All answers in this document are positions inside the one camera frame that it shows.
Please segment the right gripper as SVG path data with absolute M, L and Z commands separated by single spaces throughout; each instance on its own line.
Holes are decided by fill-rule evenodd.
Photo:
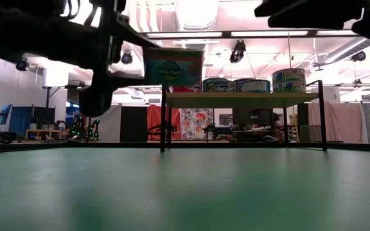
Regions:
M 356 0 L 263 0 L 256 17 L 269 17 L 271 28 L 342 30 L 344 23 L 359 19 L 362 3 Z

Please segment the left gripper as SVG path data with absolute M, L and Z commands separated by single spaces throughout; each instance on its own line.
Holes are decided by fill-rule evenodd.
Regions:
M 159 47 L 130 25 L 129 17 L 122 14 L 126 5 L 126 0 L 66 1 L 66 10 L 49 19 L 44 56 L 102 70 L 119 55 L 123 41 L 145 48 Z M 92 78 L 91 85 L 78 93 L 80 112 L 87 117 L 106 113 L 115 90 L 146 84 L 144 76 L 123 71 L 94 72 Z

